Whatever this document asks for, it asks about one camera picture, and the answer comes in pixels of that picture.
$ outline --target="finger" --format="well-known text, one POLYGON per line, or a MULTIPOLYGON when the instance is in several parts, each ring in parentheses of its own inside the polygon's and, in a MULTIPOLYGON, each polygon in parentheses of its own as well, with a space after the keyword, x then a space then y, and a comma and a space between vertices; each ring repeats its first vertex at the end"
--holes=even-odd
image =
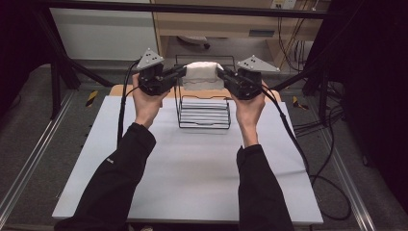
POLYGON ((232 98, 235 102, 237 102, 238 98, 235 97, 235 95, 234 95, 233 93, 231 93, 231 92, 230 92, 230 95, 231 95, 231 98, 232 98))
POLYGON ((139 74, 134 74, 132 76, 133 80, 133 88, 137 88, 139 86, 139 74))
POLYGON ((267 85, 267 83, 265 83, 264 80, 262 80, 262 86, 263 86, 264 88, 266 88, 266 89, 269 90, 269 86, 267 85))
POLYGON ((170 93, 170 90, 168 90, 168 91, 162 93, 162 94, 160 95, 161 100, 163 100, 164 98, 166 98, 166 96, 167 96, 169 93, 170 93))

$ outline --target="white table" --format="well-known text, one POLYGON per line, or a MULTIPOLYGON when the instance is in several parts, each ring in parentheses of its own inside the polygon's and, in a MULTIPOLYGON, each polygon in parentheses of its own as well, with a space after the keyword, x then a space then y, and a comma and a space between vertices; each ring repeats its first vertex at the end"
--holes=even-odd
MULTIPOLYGON (((120 97, 105 98, 53 218, 69 218, 74 214, 91 176, 115 150, 119 105, 120 97)), ((280 107, 287 115, 285 103, 280 103, 280 107)), ((235 120, 233 102, 230 108, 232 122, 228 130, 180 129, 174 99, 164 100, 164 106, 150 127, 157 145, 147 160, 145 173, 135 191, 129 220, 238 221, 236 154, 242 137, 235 120)), ((125 130, 135 118, 134 111, 133 100, 128 98, 125 130)), ((284 193, 293 224, 322 223, 302 159, 272 103, 267 103, 264 108, 258 134, 284 193)))

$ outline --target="black jacket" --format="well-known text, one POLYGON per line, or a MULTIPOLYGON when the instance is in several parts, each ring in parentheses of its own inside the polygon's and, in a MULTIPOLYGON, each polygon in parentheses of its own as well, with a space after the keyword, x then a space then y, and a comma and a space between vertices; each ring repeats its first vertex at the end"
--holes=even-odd
MULTIPOLYGON (((118 149, 93 174, 74 216, 58 222, 55 230, 125 230, 133 194, 155 144, 146 128, 133 123, 118 149)), ((241 147, 237 165, 240 230, 293 230, 282 191, 262 146, 241 147)))

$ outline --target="white cloth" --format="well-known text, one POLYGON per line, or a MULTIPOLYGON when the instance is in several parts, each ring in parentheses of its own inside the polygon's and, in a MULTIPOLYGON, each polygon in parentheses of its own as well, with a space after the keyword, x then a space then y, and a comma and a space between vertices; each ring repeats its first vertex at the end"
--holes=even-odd
POLYGON ((214 62, 196 62, 187 65, 186 76, 182 78, 185 90, 222 90, 224 82, 217 77, 214 62))

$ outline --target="handheld controller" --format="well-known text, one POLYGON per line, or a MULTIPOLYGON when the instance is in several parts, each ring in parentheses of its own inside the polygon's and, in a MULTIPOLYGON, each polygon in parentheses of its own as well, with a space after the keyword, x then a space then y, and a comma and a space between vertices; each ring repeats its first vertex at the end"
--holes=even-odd
MULTIPOLYGON (((177 84, 177 79, 186 75, 185 66, 163 70, 163 57, 152 50, 147 49, 137 66, 140 72, 140 89, 148 95, 160 95, 169 91, 177 84)), ((279 71, 278 68, 265 63, 252 56, 238 62, 238 72, 234 72, 226 66, 217 68, 218 78, 224 81, 224 87, 240 100, 249 100, 259 95, 262 91, 261 71, 279 71)))

